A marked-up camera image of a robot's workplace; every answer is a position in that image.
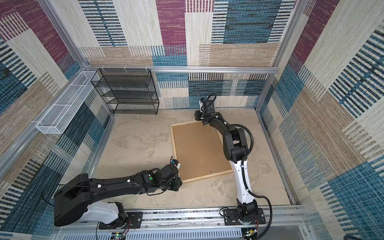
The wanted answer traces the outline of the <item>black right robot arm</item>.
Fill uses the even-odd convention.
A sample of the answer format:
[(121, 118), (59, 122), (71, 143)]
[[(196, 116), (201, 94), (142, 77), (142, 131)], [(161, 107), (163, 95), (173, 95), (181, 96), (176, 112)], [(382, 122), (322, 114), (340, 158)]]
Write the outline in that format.
[(252, 133), (243, 125), (230, 124), (214, 109), (214, 100), (201, 98), (195, 119), (215, 128), (223, 138), (223, 151), (234, 170), (237, 186), (237, 215), (239, 222), (247, 224), (258, 214), (256, 198), (251, 195), (247, 158), (254, 145)]

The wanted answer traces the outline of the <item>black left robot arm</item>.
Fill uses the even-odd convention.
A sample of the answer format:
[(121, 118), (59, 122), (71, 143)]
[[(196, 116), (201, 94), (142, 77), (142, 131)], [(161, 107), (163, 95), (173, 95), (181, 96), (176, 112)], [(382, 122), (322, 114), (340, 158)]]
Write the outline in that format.
[(121, 228), (126, 219), (122, 203), (105, 203), (104, 199), (123, 195), (153, 196), (155, 191), (177, 192), (183, 184), (180, 163), (170, 162), (162, 169), (138, 172), (113, 179), (90, 179), (80, 174), (54, 194), (54, 225), (63, 227), (75, 222), (101, 222)]

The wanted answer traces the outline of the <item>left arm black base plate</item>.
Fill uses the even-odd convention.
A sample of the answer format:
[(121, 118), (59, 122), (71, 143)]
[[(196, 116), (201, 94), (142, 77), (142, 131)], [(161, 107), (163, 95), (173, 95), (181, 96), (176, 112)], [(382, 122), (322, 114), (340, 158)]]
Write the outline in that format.
[(142, 212), (126, 212), (110, 224), (100, 223), (98, 230), (139, 229), (141, 227)]

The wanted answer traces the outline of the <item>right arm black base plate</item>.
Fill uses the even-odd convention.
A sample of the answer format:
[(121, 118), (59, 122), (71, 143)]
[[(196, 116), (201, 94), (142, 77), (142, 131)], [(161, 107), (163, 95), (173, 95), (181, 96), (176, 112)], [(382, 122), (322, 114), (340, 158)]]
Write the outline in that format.
[(267, 223), (263, 209), (258, 208), (258, 214), (255, 217), (251, 217), (250, 220), (241, 221), (239, 219), (236, 209), (223, 209), (220, 210), (220, 214), (223, 216), (226, 226), (235, 225), (265, 225)]

